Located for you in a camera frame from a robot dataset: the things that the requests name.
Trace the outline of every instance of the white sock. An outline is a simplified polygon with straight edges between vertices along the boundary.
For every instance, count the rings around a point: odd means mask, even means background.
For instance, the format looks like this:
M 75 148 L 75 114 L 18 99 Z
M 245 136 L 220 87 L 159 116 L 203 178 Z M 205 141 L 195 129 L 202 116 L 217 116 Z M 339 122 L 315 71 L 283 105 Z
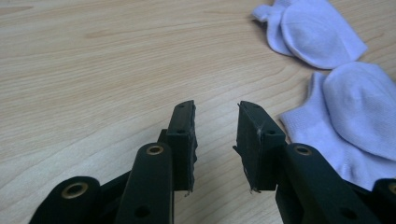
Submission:
M 323 91 L 332 126 L 344 139 L 396 161 L 396 85 L 378 65 L 337 67 L 326 78 Z
M 324 100 L 325 76 L 314 73 L 306 102 L 281 115 L 290 140 L 316 148 L 345 180 L 371 190 L 380 178 L 396 176 L 396 162 L 367 153 L 345 141 L 332 127 Z
M 286 46 L 318 68 L 333 69 L 356 61 L 367 50 L 327 0 L 276 0 L 272 7 L 254 9 L 253 16 L 268 21 L 267 39 L 273 50 L 284 53 Z

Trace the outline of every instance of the wooden table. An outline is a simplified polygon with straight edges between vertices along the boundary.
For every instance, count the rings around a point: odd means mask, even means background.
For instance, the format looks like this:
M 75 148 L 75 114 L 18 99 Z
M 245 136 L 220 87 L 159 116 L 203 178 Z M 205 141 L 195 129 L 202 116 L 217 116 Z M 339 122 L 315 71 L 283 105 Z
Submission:
M 132 168 L 173 107 L 194 100 L 193 194 L 176 223 L 281 223 L 273 192 L 249 192 L 233 151 L 237 103 L 278 120 L 315 68 L 274 53 L 250 16 L 273 1 L 8 0 L 0 3 L 0 223 L 27 223 L 75 175 Z M 396 79 L 396 2 L 332 0 Z

